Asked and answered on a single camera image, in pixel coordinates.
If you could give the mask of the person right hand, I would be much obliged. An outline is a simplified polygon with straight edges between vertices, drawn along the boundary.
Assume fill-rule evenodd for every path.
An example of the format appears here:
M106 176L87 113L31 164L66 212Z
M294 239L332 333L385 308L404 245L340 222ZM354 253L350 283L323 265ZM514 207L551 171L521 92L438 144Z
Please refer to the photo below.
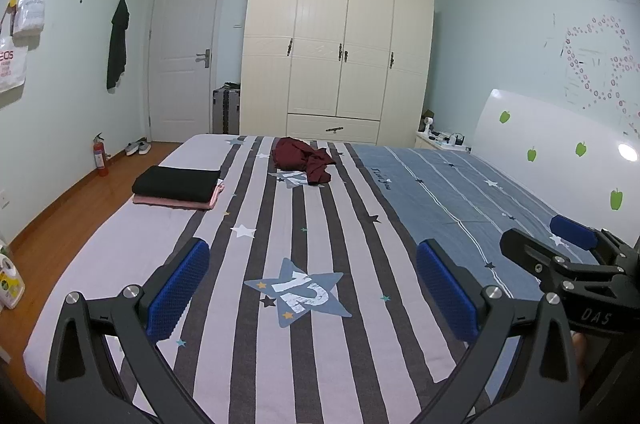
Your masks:
M587 355L588 340L584 334L573 332L572 343L574 347L575 359L577 364L579 385L584 386L585 376L586 376L584 363Z

